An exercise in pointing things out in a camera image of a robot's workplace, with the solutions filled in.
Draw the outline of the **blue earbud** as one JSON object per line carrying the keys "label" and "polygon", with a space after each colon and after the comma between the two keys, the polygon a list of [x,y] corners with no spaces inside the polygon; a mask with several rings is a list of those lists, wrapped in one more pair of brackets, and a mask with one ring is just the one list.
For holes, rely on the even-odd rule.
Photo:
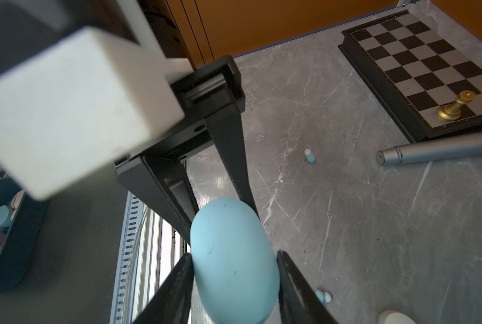
{"label": "blue earbud", "polygon": [[324,290],[315,290],[316,297],[323,304],[329,304],[332,301],[332,295]]}
{"label": "blue earbud", "polygon": [[308,163],[314,163],[316,161],[316,158],[310,149],[304,150],[304,156]]}

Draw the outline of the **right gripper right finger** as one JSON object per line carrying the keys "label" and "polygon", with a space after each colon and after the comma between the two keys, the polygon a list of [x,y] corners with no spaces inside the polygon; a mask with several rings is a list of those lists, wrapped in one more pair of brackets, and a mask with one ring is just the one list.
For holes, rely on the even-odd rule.
{"label": "right gripper right finger", "polygon": [[281,280],[279,310],[282,323],[338,323],[317,298],[287,252],[277,252],[277,264]]}

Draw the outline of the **white earbud charging case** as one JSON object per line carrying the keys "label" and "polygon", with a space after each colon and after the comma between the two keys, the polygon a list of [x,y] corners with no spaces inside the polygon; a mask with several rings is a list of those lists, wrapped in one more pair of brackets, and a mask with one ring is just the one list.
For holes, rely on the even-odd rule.
{"label": "white earbud charging case", "polygon": [[378,324],[416,324],[407,315],[396,310],[384,310],[378,318]]}

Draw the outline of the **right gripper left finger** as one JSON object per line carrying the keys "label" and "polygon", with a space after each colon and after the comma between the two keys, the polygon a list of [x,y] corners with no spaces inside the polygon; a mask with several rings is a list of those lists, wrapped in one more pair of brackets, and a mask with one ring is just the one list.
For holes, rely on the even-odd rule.
{"label": "right gripper left finger", "polygon": [[188,323],[194,283],[192,255],[186,253],[134,324]]}

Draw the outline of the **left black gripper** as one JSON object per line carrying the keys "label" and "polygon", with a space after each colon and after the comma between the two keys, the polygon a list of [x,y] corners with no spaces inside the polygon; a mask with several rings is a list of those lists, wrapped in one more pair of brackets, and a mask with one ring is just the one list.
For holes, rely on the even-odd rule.
{"label": "left black gripper", "polygon": [[173,83],[171,89],[184,110],[184,119],[116,160],[114,166],[118,182],[189,244],[190,228],[199,207],[186,168],[179,161],[193,155],[198,146],[193,140],[207,128],[239,199],[258,215],[249,182],[241,119],[246,97],[242,74],[231,55],[200,67]]}

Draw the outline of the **blue earbud charging case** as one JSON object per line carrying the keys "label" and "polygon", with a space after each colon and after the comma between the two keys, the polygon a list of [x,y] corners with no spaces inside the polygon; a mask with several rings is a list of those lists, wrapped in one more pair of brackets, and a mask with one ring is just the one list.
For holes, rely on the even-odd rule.
{"label": "blue earbud charging case", "polygon": [[254,210],[233,198],[209,202],[190,231],[200,300],[215,323],[264,323],[279,295],[273,247]]}

